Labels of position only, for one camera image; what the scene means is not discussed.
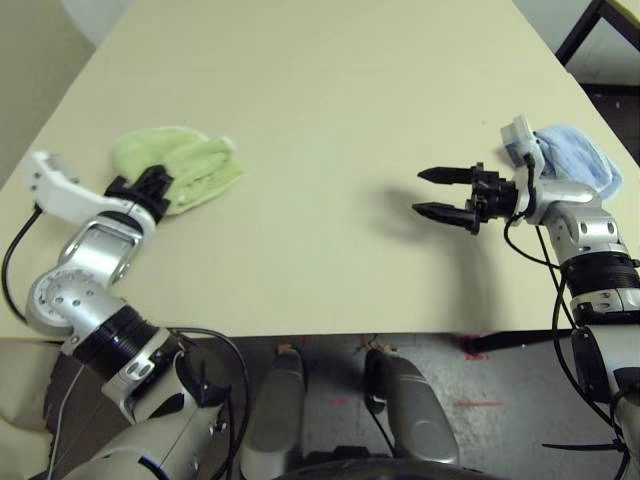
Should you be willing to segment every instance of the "red tape mark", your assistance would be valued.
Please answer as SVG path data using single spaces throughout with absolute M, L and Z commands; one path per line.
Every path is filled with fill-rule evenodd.
M 460 340 L 460 348 L 464 351 L 464 359 L 468 362 L 478 362 L 481 360 L 489 360 L 489 355 L 486 353 L 479 353 L 477 355 L 472 355 L 467 352 L 467 342 L 472 338 L 480 338 L 481 335 L 465 335 Z
M 332 407 L 344 407 L 349 403 L 348 398 L 344 397 L 329 397 L 329 405 Z
M 456 407 L 474 408 L 474 407 L 504 407 L 502 402 L 456 402 Z

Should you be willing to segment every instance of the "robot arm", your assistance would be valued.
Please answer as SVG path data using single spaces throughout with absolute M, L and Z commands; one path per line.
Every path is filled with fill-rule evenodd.
M 172 178 L 151 167 L 133 185 L 117 178 L 103 197 L 72 181 L 60 159 L 37 152 L 26 179 L 44 211 L 82 225 L 58 265 L 33 284 L 27 322 L 65 338 L 62 352 L 104 380 L 102 392 L 132 424 L 67 478 L 192 478 L 228 395 L 222 360 L 109 292 L 153 236 Z
M 544 158 L 525 117 L 502 129 L 516 173 L 511 181 L 470 169 L 436 167 L 420 177 L 442 184 L 471 184 L 465 209 L 440 203 L 413 208 L 421 215 L 477 234 L 492 218 L 521 218 L 546 227 L 571 295 L 578 328 L 572 334 L 578 382 L 595 402 L 617 402 L 615 416 L 640 470 L 640 398 L 619 392 L 640 388 L 640 277 L 615 219 L 599 195 L 577 182 L 548 178 Z

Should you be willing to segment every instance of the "light blue cloth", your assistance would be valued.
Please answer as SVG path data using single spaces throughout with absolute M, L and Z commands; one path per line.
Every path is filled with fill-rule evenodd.
M 622 173 L 600 147 L 574 127 L 554 125 L 535 132 L 547 176 L 575 180 L 595 189 L 603 199 L 622 187 Z

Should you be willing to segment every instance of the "cable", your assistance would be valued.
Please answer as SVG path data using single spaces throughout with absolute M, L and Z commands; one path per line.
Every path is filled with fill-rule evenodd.
M 553 334 L 553 348 L 556 351 L 556 356 L 558 357 L 558 363 L 560 363 L 560 367 L 564 372 L 565 376 L 571 383 L 571 386 L 574 390 L 580 395 L 580 397 L 586 402 L 589 407 L 604 421 L 607 425 L 612 425 L 611 418 L 604 413 L 600 407 L 598 407 L 587 395 L 584 393 L 578 382 L 575 378 L 573 378 L 573 374 L 567 365 L 567 362 L 564 359 L 564 355 L 562 353 L 562 348 L 560 347 L 560 336 L 558 334 L 558 317 L 560 316 L 560 304 L 562 303 L 562 295 L 564 293 L 564 289 L 567 285 L 567 278 L 564 275 L 560 276 L 560 285 L 558 286 L 558 292 L 556 294 L 556 301 L 553 305 L 553 317 L 551 320 L 551 332 Z M 616 432 L 620 431 L 620 427 L 615 425 L 614 430 Z
M 547 250 L 547 245 L 544 243 L 544 238 L 542 237 L 542 231 L 540 230 L 540 226 L 536 225 L 536 233 L 538 234 L 538 240 L 540 241 L 540 247 L 542 248 L 542 254 L 544 255 L 544 259 L 547 262 L 547 268 L 549 268 L 549 274 L 551 275 L 551 280 L 553 280 L 553 286 L 556 287 L 556 293 L 558 292 L 560 285 L 558 284 L 558 279 L 556 278 L 556 272 L 551 268 L 551 259 L 549 258 L 549 251 Z M 567 304 L 564 302 L 564 297 L 562 298 L 562 310 L 564 310 L 564 314 L 569 320 L 572 328 L 576 328 L 576 323 L 573 321 L 573 316 L 569 309 L 567 308 Z
M 233 425 L 233 402 L 231 401 L 231 392 L 227 397 L 227 416 L 229 417 L 229 450 L 227 451 L 227 480 L 231 480 L 233 473 L 233 438 L 234 425 Z
M 242 422 L 240 423 L 240 430 L 238 431 L 238 436 L 233 442 L 231 449 L 229 451 L 229 455 L 227 455 L 227 459 L 225 462 L 220 465 L 218 470 L 211 476 L 211 480 L 220 480 L 222 475 L 224 475 L 227 470 L 227 465 L 233 465 L 233 459 L 235 458 L 238 450 L 240 449 L 240 445 L 242 444 L 242 439 L 244 438 L 244 434 L 247 432 L 247 426 L 249 424 L 249 415 L 251 413 L 251 385 L 249 384 L 249 370 L 247 368 L 247 363 L 242 356 L 242 352 L 238 349 L 235 343 L 220 332 L 216 332 L 215 330 L 209 330 L 206 328 L 170 328 L 172 332 L 178 334 L 200 334 L 200 335 L 208 335 L 210 337 L 217 338 L 226 343 L 229 348 L 233 351 L 233 354 L 238 359 L 238 362 L 242 366 L 242 381 L 244 383 L 244 399 L 245 399 L 245 410 L 242 415 Z
M 527 260 L 531 260 L 532 262 L 538 263 L 540 265 L 545 265 L 549 268 L 555 268 L 555 269 L 559 269 L 560 267 L 558 265 L 555 265 L 551 262 L 548 261 L 544 261 L 544 260 L 540 260 L 539 258 L 536 258 L 532 255 L 529 255 L 526 252 L 523 252 L 522 250 L 520 250 L 509 238 L 509 229 L 511 228 L 511 225 L 513 224 L 513 222 L 520 220 L 522 217 L 524 217 L 524 212 L 520 212 L 514 216 L 512 216 L 509 220 L 507 220 L 507 223 L 505 223 L 504 225 L 504 230 L 502 231 L 502 236 L 504 237 L 504 241 L 507 242 L 507 245 L 509 245 L 513 250 L 515 250 L 516 252 L 518 252 L 520 255 L 522 255 L 524 258 L 526 258 Z
M 13 256 L 13 252 L 15 251 L 16 247 L 18 246 L 20 241 L 22 241 L 22 238 L 26 235 L 33 224 L 36 223 L 36 220 L 41 214 L 42 209 L 36 204 L 33 207 L 33 213 L 26 221 L 26 223 L 22 226 L 15 238 L 11 241 L 9 247 L 7 248 L 7 251 L 4 254 L 4 258 L 2 259 L 2 293 L 4 295 L 4 299 L 6 300 L 9 308 L 16 315 L 16 317 L 18 317 L 18 319 L 25 324 L 27 323 L 27 320 L 25 319 L 24 314 L 20 310 L 18 310 L 18 307 L 16 307 L 13 298 L 11 298 L 11 292 L 9 291 L 9 263 L 11 262 L 11 257 Z
M 71 391 L 73 390 L 73 387 L 76 386 L 76 382 L 78 381 L 78 378 L 80 378 L 80 374 L 83 372 L 83 370 L 84 370 L 84 365 L 82 365 L 78 369 L 76 376 L 73 377 L 73 380 L 71 381 L 71 384 L 67 389 L 67 393 L 65 393 L 64 397 L 62 398 L 62 402 L 60 403 L 60 410 L 58 411 L 58 421 L 56 423 L 56 438 L 53 440 L 53 449 L 51 451 L 51 457 L 49 458 L 49 468 L 47 469 L 47 480 L 51 480 L 51 478 L 53 477 L 56 454 L 58 452 L 58 445 L 60 444 L 60 437 L 61 437 L 60 434 L 62 433 L 60 429 L 62 428 L 62 416 L 64 414 L 64 409 L 67 406 L 67 400 L 69 400 L 69 397 L 71 396 Z
M 543 447 L 555 450 L 570 450 L 572 452 L 605 452 L 618 450 L 615 443 L 598 443 L 595 445 L 556 445 L 555 443 L 543 443 Z
M 384 427 L 382 426 L 382 424 L 380 423 L 380 420 L 378 420 L 378 417 L 376 417 L 376 414 L 373 413 L 373 410 L 371 410 L 371 408 L 369 408 L 369 405 L 367 405 L 367 402 L 365 402 L 365 406 L 367 407 L 367 411 L 371 414 L 371 417 L 373 418 L 373 421 L 376 422 L 376 425 L 378 426 L 378 429 L 380 430 L 380 433 L 382 433 L 382 436 L 384 437 L 384 441 L 387 443 L 387 446 L 389 447 L 389 451 L 391 452 L 391 457 L 395 457 L 395 448 L 393 448 L 393 444 L 391 443 L 391 440 L 389 439 L 389 435 L 387 435 L 387 432 L 384 430 Z
M 620 462 L 620 466 L 618 467 L 618 472 L 616 476 L 613 477 L 613 480 L 622 480 L 624 476 L 624 472 L 627 470 L 627 465 L 629 465 L 629 459 L 631 458 L 631 454 L 629 450 L 625 450 L 622 454 L 622 461 Z

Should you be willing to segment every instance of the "black cable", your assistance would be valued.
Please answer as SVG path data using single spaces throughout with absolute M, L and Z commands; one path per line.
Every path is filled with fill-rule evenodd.
M 549 251 L 547 250 L 547 245 L 544 243 L 544 238 L 542 237 L 542 231 L 540 230 L 540 226 L 536 225 L 536 233 L 538 234 L 538 240 L 540 240 L 540 247 L 542 248 L 542 254 L 544 255 L 544 259 L 547 262 L 547 268 L 549 269 L 549 274 L 551 275 L 551 280 L 553 280 L 553 286 L 556 287 L 556 293 L 560 289 L 560 285 L 558 284 L 558 279 L 556 277 L 556 272 L 551 268 L 551 259 L 549 257 Z M 569 320 L 572 328 L 576 328 L 576 323 L 573 321 L 573 316 L 569 309 L 567 308 L 567 304 L 564 301 L 564 297 L 562 298 L 562 310 L 564 310 L 564 314 Z
M 233 459 L 235 458 L 236 454 L 238 453 L 238 450 L 240 449 L 240 445 L 242 444 L 242 439 L 244 438 L 244 435 L 247 432 L 247 425 L 249 424 L 249 415 L 251 413 L 251 385 L 249 384 L 249 369 L 247 368 L 247 363 L 245 362 L 244 357 L 242 356 L 242 352 L 240 352 L 240 349 L 238 349 L 236 344 L 233 343 L 233 341 L 229 337 L 227 337 L 226 335 L 223 335 L 220 332 L 216 332 L 215 330 L 209 330 L 207 328 L 191 328 L 191 327 L 170 328 L 169 330 L 178 334 L 190 333 L 190 334 L 208 335 L 210 337 L 214 337 L 219 340 L 222 340 L 224 343 L 226 343 L 229 346 L 229 348 L 231 348 L 234 355 L 238 359 L 238 362 L 242 366 L 242 381 L 244 383 L 245 410 L 244 410 L 244 414 L 242 415 L 242 422 L 240 423 L 240 430 L 238 431 L 238 436 L 236 437 L 236 439 L 234 440 L 231 446 L 231 450 L 229 451 L 229 455 L 227 455 L 227 459 L 222 465 L 220 465 L 218 470 L 216 470 L 216 472 L 211 476 L 211 480 L 220 480 L 224 475 L 225 471 L 227 471 L 227 465 L 233 465 Z
M 233 474 L 233 438 L 234 420 L 233 420 L 233 402 L 231 401 L 231 392 L 227 397 L 227 417 L 229 418 L 229 450 L 227 451 L 227 480 L 231 480 Z
M 20 319 L 20 321 L 22 321 L 22 323 L 25 324 L 27 323 L 27 320 L 25 319 L 24 314 L 20 310 L 18 310 L 18 307 L 16 307 L 16 304 L 11 297 L 11 292 L 9 291 L 9 263 L 11 262 L 11 257 L 13 256 L 13 252 L 15 251 L 16 247 L 29 231 L 29 229 L 33 226 L 33 224 L 36 223 L 36 220 L 41 214 L 42 209 L 38 205 L 35 205 L 33 207 L 33 213 L 31 214 L 27 222 L 22 226 L 15 238 L 11 241 L 9 247 L 7 248 L 7 251 L 4 254 L 4 258 L 2 259 L 2 294 L 4 295 L 4 299 L 9 305 L 11 311 L 16 315 L 16 317 L 18 317 L 18 319 Z
M 536 258 L 532 255 L 529 255 L 526 252 L 523 252 L 522 250 L 520 250 L 509 238 L 509 229 L 511 228 L 511 225 L 513 224 L 513 222 L 521 219 L 522 217 L 524 217 L 524 212 L 520 212 L 516 215 L 514 215 L 513 217 L 511 217 L 509 220 L 507 220 L 507 222 L 504 225 L 504 230 L 502 231 L 502 236 L 504 237 L 504 241 L 507 242 L 507 245 L 509 245 L 513 250 L 515 250 L 516 252 L 518 252 L 520 255 L 522 255 L 524 258 L 526 258 L 527 260 L 531 260 L 532 262 L 535 263 L 539 263 L 540 265 L 545 265 L 549 268 L 555 268 L 555 269 L 559 269 L 560 267 L 558 265 L 555 265 L 551 262 L 547 262 L 544 260 L 540 260 L 539 258 Z
M 562 295 L 564 293 L 564 289 L 567 285 L 567 278 L 564 275 L 560 276 L 560 285 L 558 286 L 558 292 L 556 294 L 556 301 L 553 305 L 553 317 L 551 320 L 551 332 L 553 334 L 553 348 L 556 351 L 556 356 L 558 357 L 558 363 L 560 363 L 560 367 L 564 372 L 567 380 L 571 383 L 571 386 L 574 390 L 580 395 L 580 397 L 585 401 L 589 407 L 607 424 L 607 425 L 615 425 L 612 423 L 611 418 L 600 409 L 587 395 L 584 393 L 580 384 L 576 381 L 569 370 L 569 366 L 564 358 L 564 354 L 562 353 L 562 348 L 560 347 L 560 335 L 558 334 L 558 317 L 560 316 L 560 304 L 562 303 Z M 614 430 L 620 433 L 620 427 L 615 425 Z
M 373 421 L 376 422 L 376 425 L 378 426 L 378 429 L 380 430 L 380 433 L 382 433 L 382 436 L 384 437 L 384 441 L 387 443 L 387 446 L 389 447 L 389 451 L 391 452 L 391 456 L 395 457 L 395 448 L 393 448 L 393 444 L 391 443 L 391 440 L 389 439 L 389 435 L 387 435 L 387 432 L 384 430 L 384 427 L 382 426 L 382 424 L 380 423 L 380 420 L 378 420 L 378 417 L 376 417 L 376 414 L 373 413 L 373 410 L 371 410 L 371 408 L 369 408 L 369 406 L 366 404 L 365 402 L 365 406 L 367 407 L 367 411 L 371 414 L 371 417 L 373 418 Z
M 620 466 L 618 467 L 618 472 L 616 476 L 613 477 L 613 480 L 622 480 L 624 476 L 624 472 L 627 470 L 627 465 L 629 465 L 629 459 L 631 458 L 631 454 L 629 450 L 625 450 L 622 454 L 622 460 L 620 461 Z
M 605 452 L 608 450 L 618 450 L 619 447 L 615 443 L 598 443 L 595 445 L 556 445 L 555 443 L 543 443 L 545 448 L 553 448 L 556 450 L 570 450 L 573 452 Z

